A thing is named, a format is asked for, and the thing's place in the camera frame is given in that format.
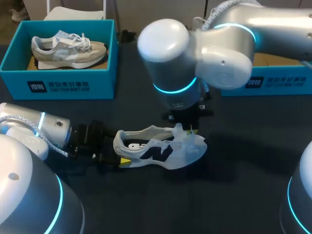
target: floor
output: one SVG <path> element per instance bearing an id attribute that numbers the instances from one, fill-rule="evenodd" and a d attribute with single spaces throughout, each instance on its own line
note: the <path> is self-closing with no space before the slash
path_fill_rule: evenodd
<path id="1" fill-rule="evenodd" d="M 19 25 L 11 19 L 13 0 L 0 0 L 0 45 L 8 45 Z"/>

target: white sneaker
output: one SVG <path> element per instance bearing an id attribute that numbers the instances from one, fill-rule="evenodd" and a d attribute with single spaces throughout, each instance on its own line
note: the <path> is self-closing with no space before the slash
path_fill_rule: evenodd
<path id="1" fill-rule="evenodd" d="M 89 68 L 104 61 L 107 55 L 104 43 L 90 41 L 84 34 L 80 37 L 63 31 L 59 31 L 52 38 L 33 37 L 31 48 L 40 70 L 60 67 Z"/>
<path id="2" fill-rule="evenodd" d="M 131 160 L 127 167 L 157 164 L 172 170 L 200 159 L 207 150 L 204 139 L 187 135 L 181 124 L 175 128 L 150 126 L 138 132 L 118 131 L 113 146 L 116 154 Z"/>

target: shoe box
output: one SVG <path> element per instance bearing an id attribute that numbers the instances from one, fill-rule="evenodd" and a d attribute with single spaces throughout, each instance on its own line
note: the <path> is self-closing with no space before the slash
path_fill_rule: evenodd
<path id="1" fill-rule="evenodd" d="M 90 69 L 38 70 L 31 50 L 34 36 L 51 38 L 59 30 L 85 34 L 108 46 L 107 61 Z M 118 41 L 113 20 L 22 21 L 0 66 L 15 100 L 113 99 Z"/>
<path id="2" fill-rule="evenodd" d="M 249 82 L 236 90 L 221 90 L 228 96 L 310 95 L 312 71 L 299 61 L 255 54 Z"/>

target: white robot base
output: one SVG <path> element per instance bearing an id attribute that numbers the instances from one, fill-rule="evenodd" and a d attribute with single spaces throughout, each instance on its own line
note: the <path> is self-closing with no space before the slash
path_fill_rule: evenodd
<path id="1" fill-rule="evenodd" d="M 312 233 L 312 142 L 289 181 L 279 216 L 285 234 Z"/>
<path id="2" fill-rule="evenodd" d="M 0 135 L 0 233 L 83 234 L 75 193 L 18 140 Z"/>

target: black tablecloth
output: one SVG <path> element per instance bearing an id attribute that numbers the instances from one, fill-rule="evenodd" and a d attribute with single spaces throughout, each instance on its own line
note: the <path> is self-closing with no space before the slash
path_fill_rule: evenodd
<path id="1" fill-rule="evenodd" d="M 6 48 L 0 47 L 0 58 Z M 279 204 L 300 156 L 312 140 L 312 96 L 220 97 L 200 121 L 205 156 L 189 167 L 158 166 L 99 174 L 65 174 L 78 162 L 51 153 L 47 164 L 80 197 L 87 234 L 276 234 Z M 0 102 L 123 130 L 170 126 L 135 44 L 120 45 L 114 100 L 13 101 L 0 79 Z"/>

